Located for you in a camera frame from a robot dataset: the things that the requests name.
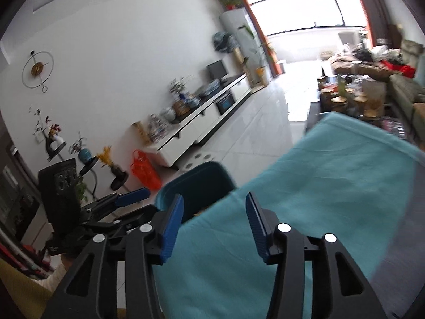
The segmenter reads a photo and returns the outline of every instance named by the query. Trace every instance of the refrigerator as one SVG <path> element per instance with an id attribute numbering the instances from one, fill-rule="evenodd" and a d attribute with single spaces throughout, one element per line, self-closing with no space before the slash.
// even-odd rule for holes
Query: refrigerator
<path id="1" fill-rule="evenodd" d="M 269 68 L 260 38 L 246 9 L 228 10 L 220 16 L 220 21 L 225 31 L 235 36 L 244 58 L 248 58 L 246 66 L 253 80 L 259 83 L 260 78 L 256 73 L 256 69 L 258 67 L 266 67 L 266 72 L 268 72 Z"/>

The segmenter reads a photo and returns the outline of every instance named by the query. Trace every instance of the window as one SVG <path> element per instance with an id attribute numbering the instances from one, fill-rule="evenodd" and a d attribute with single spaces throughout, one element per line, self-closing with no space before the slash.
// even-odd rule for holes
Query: window
<path id="1" fill-rule="evenodd" d="M 248 0 L 264 34 L 317 28 L 365 27 L 360 0 Z"/>

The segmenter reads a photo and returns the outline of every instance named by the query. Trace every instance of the monitor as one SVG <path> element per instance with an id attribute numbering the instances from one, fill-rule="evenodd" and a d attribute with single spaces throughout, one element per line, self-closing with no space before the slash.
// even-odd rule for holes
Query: monitor
<path id="1" fill-rule="evenodd" d="M 211 65 L 208 65 L 207 69 L 208 69 L 208 72 L 210 73 L 210 77 L 212 80 L 220 79 L 221 81 L 223 77 L 229 74 L 221 60 L 214 62 Z"/>

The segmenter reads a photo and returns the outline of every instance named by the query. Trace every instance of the metal bolt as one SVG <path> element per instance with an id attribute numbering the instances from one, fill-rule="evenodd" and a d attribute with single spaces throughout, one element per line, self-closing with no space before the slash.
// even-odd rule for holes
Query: metal bolt
<path id="1" fill-rule="evenodd" d="M 334 243 L 337 240 L 337 237 L 334 234 L 326 234 L 325 240 L 330 243 Z"/>
<path id="2" fill-rule="evenodd" d="M 105 235 L 103 234 L 97 234 L 94 236 L 93 241 L 96 243 L 102 242 L 105 240 Z"/>
<path id="3" fill-rule="evenodd" d="M 286 223 L 280 223 L 278 224 L 278 230 L 281 231 L 282 233 L 288 233 L 291 231 L 291 226 Z"/>
<path id="4" fill-rule="evenodd" d="M 144 224 L 141 225 L 139 229 L 142 233 L 148 233 L 152 230 L 152 226 L 150 224 Z"/>

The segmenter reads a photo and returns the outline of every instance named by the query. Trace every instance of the blue storage bin in cabinet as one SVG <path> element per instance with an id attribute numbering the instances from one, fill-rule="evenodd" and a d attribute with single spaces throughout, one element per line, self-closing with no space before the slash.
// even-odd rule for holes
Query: blue storage bin in cabinet
<path id="1" fill-rule="evenodd" d="M 163 186 L 155 198 L 155 206 L 166 211 L 173 203 L 174 196 L 181 194 L 184 200 L 181 222 L 184 223 L 235 188 L 233 179 L 219 163 L 207 162 Z"/>

